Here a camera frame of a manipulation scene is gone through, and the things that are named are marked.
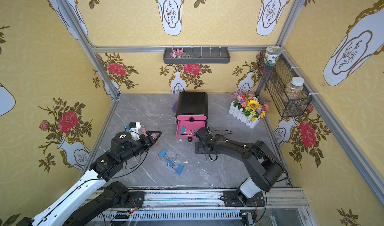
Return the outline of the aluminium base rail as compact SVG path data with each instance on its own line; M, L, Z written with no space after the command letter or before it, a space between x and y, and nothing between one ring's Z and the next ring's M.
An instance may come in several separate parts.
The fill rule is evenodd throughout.
M314 226L299 188L276 188L241 200L234 189L123 190L93 193L79 208L44 217L49 226L130 225L146 222L236 221L244 226Z

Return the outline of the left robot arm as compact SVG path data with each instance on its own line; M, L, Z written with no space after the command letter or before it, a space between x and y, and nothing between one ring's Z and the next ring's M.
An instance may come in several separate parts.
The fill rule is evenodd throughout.
M124 162L149 151L161 137L161 131L147 131L133 140L123 131L111 140L111 148L98 157L86 173L57 201L34 218L23 218L18 226L62 226L86 199L123 169Z

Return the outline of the grey wall shelf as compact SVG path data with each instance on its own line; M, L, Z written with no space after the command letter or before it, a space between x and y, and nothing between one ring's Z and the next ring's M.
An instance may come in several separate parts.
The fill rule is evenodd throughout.
M171 58L172 50L183 49L191 58ZM228 64L231 56L228 47L191 46L191 47L166 47L163 53L165 64Z

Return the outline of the pink flowers on shelf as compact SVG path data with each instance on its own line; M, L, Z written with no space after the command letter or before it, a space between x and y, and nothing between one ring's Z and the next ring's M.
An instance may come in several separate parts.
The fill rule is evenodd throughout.
M171 58L191 58L191 54L187 54L183 49L172 50L170 53Z

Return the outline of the blue binder clip lower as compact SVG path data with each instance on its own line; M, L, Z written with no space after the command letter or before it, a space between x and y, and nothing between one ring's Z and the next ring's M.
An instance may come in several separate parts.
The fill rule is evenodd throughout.
M175 173L180 176L182 174L183 170L184 170L184 165L179 164L176 168Z

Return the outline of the blue binder clip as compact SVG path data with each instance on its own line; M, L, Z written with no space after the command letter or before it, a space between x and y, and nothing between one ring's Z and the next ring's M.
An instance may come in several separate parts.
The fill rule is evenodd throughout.
M172 161L171 159L167 159L167 165L170 166L170 167L174 167L175 166L175 162Z
M180 176L182 174L183 170L184 170L184 165L179 164L176 168L175 173Z
M167 155L167 151L165 150L165 149L163 149L159 154L158 154L158 156L159 156L159 158L163 158L163 157L165 157L166 155Z

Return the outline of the blue binder clip upper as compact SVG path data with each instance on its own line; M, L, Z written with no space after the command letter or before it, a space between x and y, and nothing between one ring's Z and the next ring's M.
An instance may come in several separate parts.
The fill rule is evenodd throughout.
M165 157L166 155L167 155L167 151L165 150L165 149L163 149L159 154L158 154L158 156L159 156L159 158L163 158L163 157Z

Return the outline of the clear jar white lid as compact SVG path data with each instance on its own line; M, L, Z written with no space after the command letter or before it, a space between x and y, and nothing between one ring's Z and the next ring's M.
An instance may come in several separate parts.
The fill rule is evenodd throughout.
M293 77L285 88L283 101L288 102L298 99L302 89L304 88L304 82L305 80L302 77Z

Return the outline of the purple toy shovel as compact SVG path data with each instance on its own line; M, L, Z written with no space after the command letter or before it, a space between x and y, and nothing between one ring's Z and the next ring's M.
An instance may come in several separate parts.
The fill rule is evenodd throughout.
M178 107L178 102L175 102L175 103L173 104L173 112L174 112L174 113L176 113L176 111L177 111L177 107Z

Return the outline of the black pink drawer cabinet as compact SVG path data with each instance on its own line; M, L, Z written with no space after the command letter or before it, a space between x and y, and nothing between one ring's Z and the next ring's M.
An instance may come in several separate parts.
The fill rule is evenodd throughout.
M194 130L206 127L208 121L208 94L206 92L179 93L176 111L177 131L176 137L186 139L188 142L198 140ZM180 134L181 127L186 128L186 134Z

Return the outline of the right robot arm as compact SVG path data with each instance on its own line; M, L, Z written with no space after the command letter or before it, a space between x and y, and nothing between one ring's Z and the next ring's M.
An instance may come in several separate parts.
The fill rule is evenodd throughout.
M281 161L262 141L243 143L212 133L203 127L195 132L199 140L196 143L207 155L224 154L242 161L249 177L237 188L233 196L224 197L225 201L236 200L236 205L250 206L262 197L261 192L269 192L287 170Z

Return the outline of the flower planter white fence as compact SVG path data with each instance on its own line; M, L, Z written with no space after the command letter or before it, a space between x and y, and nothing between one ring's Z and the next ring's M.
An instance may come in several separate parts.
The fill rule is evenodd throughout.
M233 93L229 114L240 120L245 125L253 129L258 122L263 119L269 110L268 103L264 98L258 98L251 93L242 93L235 91Z

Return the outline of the jar with green label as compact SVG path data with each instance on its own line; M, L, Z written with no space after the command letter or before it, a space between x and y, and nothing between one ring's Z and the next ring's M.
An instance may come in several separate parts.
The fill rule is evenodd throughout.
M266 48L264 63L268 66L275 66L282 53L282 47L272 45Z

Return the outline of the blue binder clip middle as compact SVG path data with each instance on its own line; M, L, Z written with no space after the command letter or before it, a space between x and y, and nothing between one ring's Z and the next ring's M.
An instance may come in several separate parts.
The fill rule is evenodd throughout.
M172 161L171 159L167 159L167 165L170 166L170 167L174 167L175 166L175 162Z

